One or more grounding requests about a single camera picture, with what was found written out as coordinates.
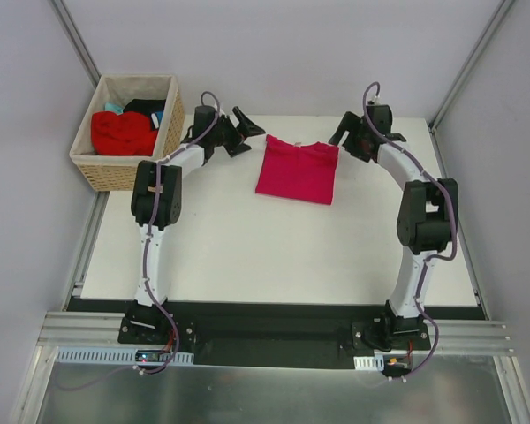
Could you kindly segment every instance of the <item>black bracket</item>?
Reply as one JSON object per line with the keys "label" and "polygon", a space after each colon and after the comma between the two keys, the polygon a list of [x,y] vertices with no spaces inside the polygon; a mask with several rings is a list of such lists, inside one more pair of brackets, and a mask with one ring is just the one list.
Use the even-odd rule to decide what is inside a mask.
{"label": "black bracket", "polygon": [[[222,115],[218,118],[215,127],[199,141],[198,145],[204,148],[204,163],[212,157],[214,149],[219,146],[224,146],[230,157],[251,150],[251,147],[244,143],[246,138],[265,133],[265,130],[244,115],[239,107],[234,107],[232,112],[238,119],[238,126],[233,125],[229,116]],[[197,106],[194,110],[192,130],[183,142],[187,143],[199,137],[212,124],[215,116],[216,109],[212,106]]]}
{"label": "black bracket", "polygon": [[[392,111],[388,105],[370,103],[367,105],[367,113],[379,133],[385,135],[391,141],[406,141],[402,134],[390,132]],[[384,141],[373,133],[365,117],[358,117],[349,111],[345,112],[336,132],[328,143],[337,146],[342,137],[344,137],[345,132],[348,132],[343,144],[346,152],[364,162],[371,160],[375,163],[377,162],[379,147],[384,144]]]}
{"label": "black bracket", "polygon": [[[141,161],[135,174],[132,215],[140,226],[149,223],[153,214],[156,185],[156,163]],[[180,217],[183,170],[179,166],[161,166],[161,193],[154,225],[163,230]]]}
{"label": "black bracket", "polygon": [[[180,337],[181,352],[193,352],[196,327],[192,321],[174,316]],[[122,318],[117,341],[123,345],[166,345],[172,327],[155,306],[145,307],[134,301]]]}
{"label": "black bracket", "polygon": [[428,327],[421,315],[414,318],[395,316],[389,301],[378,319],[373,320],[362,329],[354,330],[354,345],[362,342],[382,352],[407,350],[408,343],[414,342],[415,350],[429,350]]}
{"label": "black bracket", "polygon": [[[458,222],[458,183],[455,179],[438,179],[451,198],[456,225]],[[427,203],[437,207],[428,212]],[[442,192],[430,182],[411,181],[405,184],[397,219],[400,243],[414,254],[437,250],[442,252],[451,241],[450,217]]]}

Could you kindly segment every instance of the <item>metal sheet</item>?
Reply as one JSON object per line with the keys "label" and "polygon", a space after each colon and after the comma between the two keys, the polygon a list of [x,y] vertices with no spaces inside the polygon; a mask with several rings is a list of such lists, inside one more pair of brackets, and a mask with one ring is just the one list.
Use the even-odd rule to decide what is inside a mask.
{"label": "metal sheet", "polygon": [[[76,386],[112,367],[56,364]],[[378,373],[176,367],[125,370],[76,392],[50,383],[40,423],[445,423],[510,422],[491,358],[437,357],[407,381]]]}

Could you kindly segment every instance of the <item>wicker basket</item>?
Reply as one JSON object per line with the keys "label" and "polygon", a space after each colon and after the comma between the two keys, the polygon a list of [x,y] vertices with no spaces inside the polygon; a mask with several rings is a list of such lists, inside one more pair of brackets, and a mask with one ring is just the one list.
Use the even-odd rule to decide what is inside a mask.
{"label": "wicker basket", "polygon": [[[93,113],[104,110],[106,102],[125,106],[138,98],[166,99],[153,155],[97,155],[90,140]],[[174,76],[103,75],[72,143],[70,157],[96,191],[132,190],[140,161],[160,159],[178,148],[184,120],[185,110]]]}

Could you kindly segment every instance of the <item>red cloth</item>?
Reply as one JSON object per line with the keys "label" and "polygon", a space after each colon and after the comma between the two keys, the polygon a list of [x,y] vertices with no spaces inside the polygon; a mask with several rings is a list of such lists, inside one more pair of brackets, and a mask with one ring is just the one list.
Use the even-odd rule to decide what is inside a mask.
{"label": "red cloth", "polygon": [[151,120],[140,113],[106,111],[92,116],[90,139],[98,155],[151,156],[156,138]]}
{"label": "red cloth", "polygon": [[331,205],[338,147],[293,146],[271,135],[255,192]]}

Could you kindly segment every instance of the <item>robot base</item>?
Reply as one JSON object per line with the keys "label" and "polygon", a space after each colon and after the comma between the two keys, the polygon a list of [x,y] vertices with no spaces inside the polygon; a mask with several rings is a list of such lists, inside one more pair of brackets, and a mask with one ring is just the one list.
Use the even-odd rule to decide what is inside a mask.
{"label": "robot base", "polygon": [[397,317],[389,302],[381,318],[366,325],[360,332],[361,342],[382,352],[408,349],[409,341],[414,342],[415,350],[429,350],[428,327],[421,315],[415,318]]}
{"label": "robot base", "polygon": [[[180,350],[191,352],[195,342],[194,325],[177,317],[175,323],[180,336]],[[134,301],[122,318],[117,342],[122,345],[166,345],[171,334],[170,323],[155,305],[144,307]]]}

